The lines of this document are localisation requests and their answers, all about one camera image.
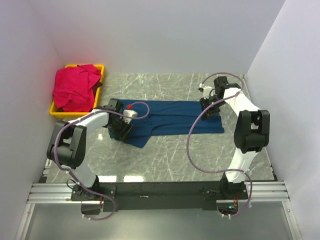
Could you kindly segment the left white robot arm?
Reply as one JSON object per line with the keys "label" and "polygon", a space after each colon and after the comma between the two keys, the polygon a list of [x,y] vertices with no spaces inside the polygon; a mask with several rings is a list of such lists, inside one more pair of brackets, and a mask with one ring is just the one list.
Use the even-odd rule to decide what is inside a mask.
{"label": "left white robot arm", "polygon": [[89,114],[71,121],[56,122],[46,151],[49,160],[70,173],[77,184],[83,185],[82,195],[88,201],[100,195],[99,177],[85,163],[87,134],[107,128],[120,141],[125,141],[133,128],[132,118],[138,113],[112,98],[108,105],[98,106]]}

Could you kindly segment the black base beam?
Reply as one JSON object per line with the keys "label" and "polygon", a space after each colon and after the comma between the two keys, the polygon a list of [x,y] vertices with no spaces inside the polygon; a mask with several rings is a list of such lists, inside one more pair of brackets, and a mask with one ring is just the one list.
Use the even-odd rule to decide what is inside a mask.
{"label": "black base beam", "polygon": [[105,195],[103,211],[202,209],[215,211],[222,200],[246,200],[249,191],[244,182],[112,182],[100,183]]}

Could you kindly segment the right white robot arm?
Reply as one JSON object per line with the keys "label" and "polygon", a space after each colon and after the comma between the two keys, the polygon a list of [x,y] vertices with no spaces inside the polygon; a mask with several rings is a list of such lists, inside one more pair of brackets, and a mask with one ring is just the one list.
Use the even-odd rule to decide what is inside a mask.
{"label": "right white robot arm", "polygon": [[203,121],[219,114],[220,107],[228,104],[237,116],[233,141],[235,152],[232,161],[225,172],[228,182],[219,187],[222,198],[230,200],[237,194],[234,184],[245,180],[256,155],[269,144],[270,113],[255,106],[243,93],[243,85],[230,83],[226,76],[219,76],[214,81],[214,87],[199,84],[198,90],[203,93],[199,100],[205,113]]}

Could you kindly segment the blue t shirt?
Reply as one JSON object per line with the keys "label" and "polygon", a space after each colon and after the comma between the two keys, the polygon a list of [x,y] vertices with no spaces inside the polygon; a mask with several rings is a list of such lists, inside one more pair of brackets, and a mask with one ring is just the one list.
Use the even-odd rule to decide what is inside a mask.
{"label": "blue t shirt", "polygon": [[[202,112],[198,101],[163,101],[163,100],[132,100],[118,99],[124,106],[120,110],[136,102],[144,102],[149,106],[149,114],[143,119],[131,120],[133,128],[125,140],[126,144],[143,148],[151,136],[188,135],[194,121]],[[142,117],[147,113],[147,107],[138,103],[132,109]],[[208,120],[199,120],[193,134],[223,134],[225,132],[220,115]]]}

